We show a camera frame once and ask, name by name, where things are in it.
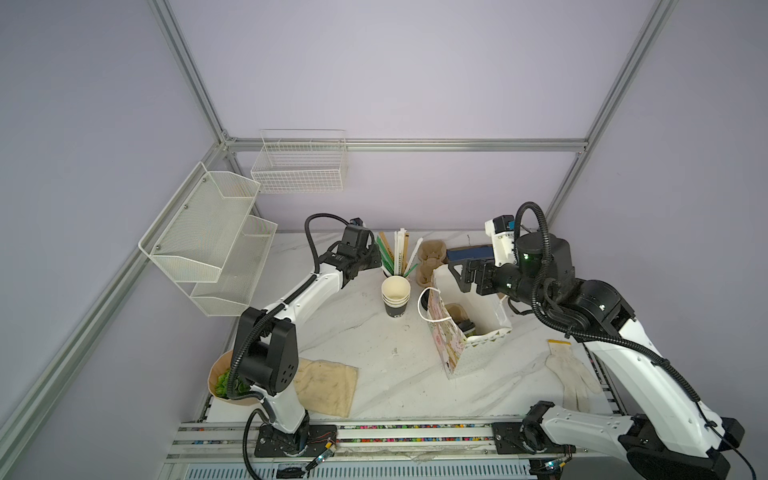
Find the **single brown pulp cup carrier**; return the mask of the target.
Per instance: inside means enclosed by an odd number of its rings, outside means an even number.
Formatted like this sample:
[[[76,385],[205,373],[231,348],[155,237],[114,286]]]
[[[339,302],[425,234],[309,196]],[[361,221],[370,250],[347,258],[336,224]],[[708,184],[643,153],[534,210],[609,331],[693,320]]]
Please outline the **single brown pulp cup carrier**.
[[[458,303],[450,303],[445,306],[446,311],[452,318],[453,322],[460,326],[461,324],[469,321],[469,316],[464,307]]]

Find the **white paper gift bag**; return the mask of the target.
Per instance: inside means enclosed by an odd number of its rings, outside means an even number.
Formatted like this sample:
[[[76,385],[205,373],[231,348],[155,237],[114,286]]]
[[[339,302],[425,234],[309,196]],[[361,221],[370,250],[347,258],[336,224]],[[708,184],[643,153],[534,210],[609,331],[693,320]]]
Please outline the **white paper gift bag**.
[[[501,299],[461,291],[447,265],[433,271],[431,284],[419,295],[418,313],[449,379],[483,369],[512,337]]]

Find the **black plastic cup lid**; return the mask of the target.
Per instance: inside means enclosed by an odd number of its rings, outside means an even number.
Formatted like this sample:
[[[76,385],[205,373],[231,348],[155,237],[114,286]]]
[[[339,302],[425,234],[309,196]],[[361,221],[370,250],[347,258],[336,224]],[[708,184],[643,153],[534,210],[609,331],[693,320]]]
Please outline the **black plastic cup lid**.
[[[429,307],[428,307],[428,305],[429,305],[429,296],[430,296],[430,290],[425,288],[421,292],[420,297],[419,297],[419,304],[420,304],[421,308],[423,310],[425,310],[425,311],[427,311],[429,309]]]

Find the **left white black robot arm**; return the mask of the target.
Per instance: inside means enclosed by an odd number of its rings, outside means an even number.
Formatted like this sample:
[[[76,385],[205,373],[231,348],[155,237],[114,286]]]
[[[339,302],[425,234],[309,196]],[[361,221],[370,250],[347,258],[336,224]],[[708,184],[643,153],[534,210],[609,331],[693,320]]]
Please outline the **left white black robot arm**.
[[[341,239],[320,253],[310,225],[331,219],[344,226]],[[247,308],[238,318],[237,333],[225,383],[231,401],[255,399],[263,414],[259,440],[287,456],[309,444],[309,413],[293,385],[299,367],[298,327],[327,300],[365,270],[382,266],[374,233],[359,218],[345,220],[315,213],[304,222],[313,270],[286,296],[263,309]]]

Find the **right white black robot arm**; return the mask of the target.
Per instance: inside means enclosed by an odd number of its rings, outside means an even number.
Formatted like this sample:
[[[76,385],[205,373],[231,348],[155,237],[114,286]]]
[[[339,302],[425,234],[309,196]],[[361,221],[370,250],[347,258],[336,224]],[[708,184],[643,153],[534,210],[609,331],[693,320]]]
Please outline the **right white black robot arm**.
[[[744,428],[706,407],[695,389],[663,357],[610,284],[577,277],[567,241],[541,235],[515,240],[514,260],[451,262],[463,292],[503,294],[531,307],[547,327],[584,345],[639,404],[634,416],[601,416],[539,401],[519,429],[533,453],[584,447],[628,463],[645,479],[724,479],[725,456],[737,451]]]

